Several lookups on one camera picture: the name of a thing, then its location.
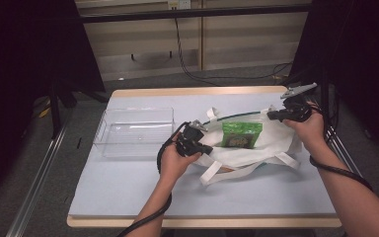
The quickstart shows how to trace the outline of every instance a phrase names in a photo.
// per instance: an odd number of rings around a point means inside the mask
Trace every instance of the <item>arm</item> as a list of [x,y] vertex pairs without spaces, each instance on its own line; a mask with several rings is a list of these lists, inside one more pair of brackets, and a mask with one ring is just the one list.
[[[162,172],[159,181],[156,184],[152,195],[147,200],[134,222],[151,215],[166,203],[177,180],[186,171],[187,166],[197,160],[199,156],[200,153],[194,154],[190,157],[182,157],[177,152],[175,142],[165,149],[165,152],[162,155]],[[163,218],[164,215],[157,217],[149,223],[131,231],[127,237],[160,236]]]
[[[322,115],[313,112],[304,122],[285,120],[284,123],[295,129],[317,162],[347,170],[325,142]],[[324,170],[319,173],[349,236],[379,236],[379,197],[348,177]]]

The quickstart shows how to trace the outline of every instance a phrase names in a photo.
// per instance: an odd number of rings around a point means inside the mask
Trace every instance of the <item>clear plastic bin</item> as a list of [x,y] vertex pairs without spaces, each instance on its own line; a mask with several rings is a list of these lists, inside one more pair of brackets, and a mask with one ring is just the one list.
[[104,157],[156,159],[174,132],[174,110],[106,110],[94,144]]

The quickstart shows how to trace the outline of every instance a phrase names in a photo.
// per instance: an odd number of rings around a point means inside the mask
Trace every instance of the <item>white bag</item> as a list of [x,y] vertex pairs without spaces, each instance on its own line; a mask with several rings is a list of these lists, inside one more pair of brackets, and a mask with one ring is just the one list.
[[[234,115],[227,118],[218,118],[218,112],[214,108],[207,112],[210,122],[204,126],[208,132],[204,134],[200,142],[212,146],[213,150],[209,155],[203,154],[194,162],[197,165],[209,167],[200,177],[203,185],[247,176],[264,164],[286,165],[298,169],[299,162],[288,154],[300,152],[301,141],[292,128],[278,120],[269,120],[266,113],[270,110],[273,110],[273,107],[262,112]],[[260,133],[254,149],[220,147],[223,139],[223,121],[262,123],[263,131]]]

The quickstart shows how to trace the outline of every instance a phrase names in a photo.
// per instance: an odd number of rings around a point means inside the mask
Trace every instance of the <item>green package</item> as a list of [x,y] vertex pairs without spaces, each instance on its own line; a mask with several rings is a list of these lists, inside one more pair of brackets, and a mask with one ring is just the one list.
[[223,121],[222,147],[254,148],[263,124],[259,122]]

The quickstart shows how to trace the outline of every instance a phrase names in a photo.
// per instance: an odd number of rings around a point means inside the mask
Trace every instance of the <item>table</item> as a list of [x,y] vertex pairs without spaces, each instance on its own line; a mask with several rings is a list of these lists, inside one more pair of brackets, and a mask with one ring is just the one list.
[[[110,99],[108,109],[112,109],[114,107],[118,106],[118,102],[126,102],[129,106],[135,106],[137,104],[142,105],[142,101],[145,101],[142,98],[150,98],[150,101],[156,101],[160,100],[160,98],[167,97],[171,100],[169,100],[171,103],[179,102],[182,97],[188,97],[193,100],[196,100],[196,98],[202,98],[204,96],[210,96],[210,97],[227,97],[227,98],[237,98],[242,95],[250,96],[260,96],[264,97],[264,99],[268,98],[267,100],[272,100],[275,102],[275,105],[277,107],[280,107],[281,101],[278,99],[278,95],[281,95],[283,92],[285,92],[286,89],[281,86],[276,87],[222,87],[222,88],[173,88],[173,89],[139,89],[139,90],[118,90],[115,91],[112,95],[112,98]],[[177,116],[175,117],[176,122],[180,123],[180,121],[183,119],[182,115],[179,115],[180,110],[177,108]],[[97,151],[95,147],[92,148],[89,160],[87,162],[87,166],[84,169],[84,173],[89,171],[89,167],[92,167],[93,159],[99,159]],[[279,189],[267,189],[266,191],[268,193],[272,193],[276,191],[276,194],[281,194],[281,192],[284,191],[290,191],[289,195],[292,195],[289,198],[286,197],[276,197],[275,200],[269,200],[269,203],[266,205],[261,205],[258,203],[258,205],[253,205],[258,207],[259,206],[259,212],[260,211],[269,211],[269,208],[267,206],[271,206],[272,209],[269,212],[262,212],[260,214],[254,214],[254,213],[243,213],[243,214],[211,214],[211,213],[218,213],[218,212],[226,212],[227,209],[232,209],[228,203],[228,199],[223,200],[221,203],[224,203],[226,205],[223,206],[222,210],[219,210],[217,212],[217,209],[214,209],[209,214],[199,214],[198,211],[203,210],[194,210],[196,207],[202,206],[202,203],[198,202],[197,205],[194,205],[194,203],[187,203],[183,200],[188,201],[184,196],[190,196],[193,195],[193,193],[188,194],[186,193],[186,190],[196,191],[199,190],[199,184],[197,182],[194,182],[193,180],[196,179],[197,174],[197,167],[189,167],[188,169],[188,175],[186,177],[182,177],[180,182],[182,182],[184,185],[181,185],[180,183],[177,184],[176,188],[174,189],[174,192],[177,191],[174,194],[174,201],[171,206],[171,208],[167,211],[165,220],[163,222],[163,227],[170,227],[170,228],[313,228],[313,227],[339,227],[341,226],[341,223],[339,219],[337,218],[337,215],[335,211],[333,210],[332,204],[330,203],[330,200],[327,196],[326,190],[323,187],[323,183],[321,182],[319,175],[316,171],[316,169],[310,169],[310,164],[308,162],[304,162],[307,160],[307,154],[302,153],[297,157],[298,159],[302,160],[303,163],[301,167],[305,169],[307,172],[303,172],[304,174],[301,174],[300,176],[294,175],[294,173],[288,173],[288,172],[277,172],[273,173],[276,170],[279,169],[269,166],[267,168],[268,172],[271,172],[269,174],[274,174],[274,177],[270,176],[264,176],[266,180],[269,182],[275,182],[273,180],[277,180],[280,185],[286,184],[287,177],[291,179],[292,184],[289,186],[284,186],[286,190]],[[132,166],[129,166],[130,164],[123,163],[121,166],[117,166],[119,169],[123,167],[123,169],[133,169]],[[157,175],[156,169],[153,169],[152,171],[148,171],[145,167],[150,167],[152,164],[150,163],[144,163],[139,165],[139,169],[142,171],[142,173],[145,173],[145,176],[147,177],[155,177]],[[83,173],[81,177],[81,181],[79,182],[81,185],[86,184],[86,180],[83,180],[83,177],[85,176]],[[154,185],[149,182],[150,184],[144,184],[143,186],[147,186],[149,189],[150,187],[154,187]],[[245,190],[243,186],[246,186],[250,182],[256,182],[258,184],[258,187],[266,187],[263,186],[261,182],[256,181],[256,179],[246,179],[243,182],[237,183],[238,185],[235,186],[235,182],[229,186],[229,184],[217,184],[216,187],[208,188],[209,195],[206,195],[205,193],[197,193],[196,196],[191,197],[191,200],[198,201],[200,198],[203,198],[204,200],[208,200],[211,198],[212,190],[219,192],[214,196],[214,198],[217,198],[217,201],[220,201],[221,198],[223,198],[223,194],[220,193],[220,190],[217,188],[219,186],[221,187],[231,187],[230,189],[240,189]],[[126,187],[132,186],[133,184],[128,184],[127,182],[122,183]],[[313,187],[314,190],[301,190],[295,189],[296,186],[299,187],[305,187],[310,186]],[[141,190],[137,191],[139,194],[146,196],[150,195],[151,189],[148,191],[144,191],[143,193]],[[81,194],[81,189],[77,190],[75,199],[72,202],[72,206],[74,207],[75,204],[77,204],[78,199],[81,197],[78,197]],[[124,199],[127,199],[126,193],[122,194],[122,197]],[[264,193],[262,196],[258,197],[258,200],[264,200],[266,197],[266,194]],[[143,197],[140,202],[145,202],[147,197]],[[298,206],[293,205],[289,201],[291,199],[295,199]],[[189,208],[185,211],[193,211],[193,214],[189,214],[187,216],[182,215],[183,212],[180,208],[186,208],[185,205],[178,205],[174,203],[186,203],[189,205]],[[234,205],[238,207],[242,207],[246,203],[237,203],[237,200],[235,201]],[[138,204],[135,205],[135,209],[131,210],[130,213],[133,213],[133,211],[138,211],[141,208],[142,205],[138,206]],[[107,214],[99,214],[99,215],[81,215],[77,214],[80,213],[77,212],[76,214],[72,214],[71,211],[69,211],[69,215],[67,217],[67,223],[71,227],[125,227],[128,226],[134,219],[134,216],[132,214],[125,214],[122,216],[111,214],[109,210],[107,210]]]

